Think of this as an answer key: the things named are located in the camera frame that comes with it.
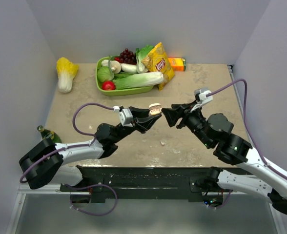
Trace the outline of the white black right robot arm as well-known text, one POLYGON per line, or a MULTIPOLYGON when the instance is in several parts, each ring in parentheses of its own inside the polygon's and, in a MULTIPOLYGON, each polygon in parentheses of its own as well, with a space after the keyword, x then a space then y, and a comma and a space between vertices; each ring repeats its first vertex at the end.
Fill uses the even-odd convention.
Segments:
POLYGON ((209 118, 194 104, 173 104, 163 108, 170 127, 187 127, 222 162, 241 168, 250 175, 236 175, 225 169, 210 167, 205 177, 197 180, 198 187, 206 191, 233 190, 264 198, 277 211, 287 215, 287 172, 280 167, 263 162, 256 148, 232 133, 233 123, 222 113, 209 118))

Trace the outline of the beige earbud case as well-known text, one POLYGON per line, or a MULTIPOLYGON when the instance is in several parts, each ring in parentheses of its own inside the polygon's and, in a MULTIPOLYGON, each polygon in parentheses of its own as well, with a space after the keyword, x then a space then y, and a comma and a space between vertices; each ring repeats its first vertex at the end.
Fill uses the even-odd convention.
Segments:
POLYGON ((154 116, 162 112, 162 105, 160 103, 153 103, 149 105, 149 115, 154 116))

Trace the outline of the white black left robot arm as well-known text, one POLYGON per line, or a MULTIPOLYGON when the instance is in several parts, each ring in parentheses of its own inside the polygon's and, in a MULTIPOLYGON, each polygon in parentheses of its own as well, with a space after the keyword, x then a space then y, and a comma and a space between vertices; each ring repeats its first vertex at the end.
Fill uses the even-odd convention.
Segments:
POLYGON ((162 116, 161 113, 151 115, 149 109, 134 107, 114 106, 109 110, 118 113, 119 124, 100 124, 89 141, 54 143, 49 138, 40 141, 19 160, 22 170, 20 183, 27 183, 32 190, 55 182, 84 191, 88 187, 87 177, 77 167, 70 168, 68 164, 111 156, 119 141, 135 131, 146 133, 162 116))

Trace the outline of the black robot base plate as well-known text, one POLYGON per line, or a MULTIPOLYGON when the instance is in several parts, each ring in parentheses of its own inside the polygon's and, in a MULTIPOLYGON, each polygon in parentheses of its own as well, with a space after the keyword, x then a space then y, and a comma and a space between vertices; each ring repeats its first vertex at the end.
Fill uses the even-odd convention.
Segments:
POLYGON ((209 168, 159 167, 80 167, 83 180, 62 192, 82 192, 91 202, 106 199, 172 199, 204 202, 219 206, 227 197, 227 190, 212 183, 205 184, 209 168))

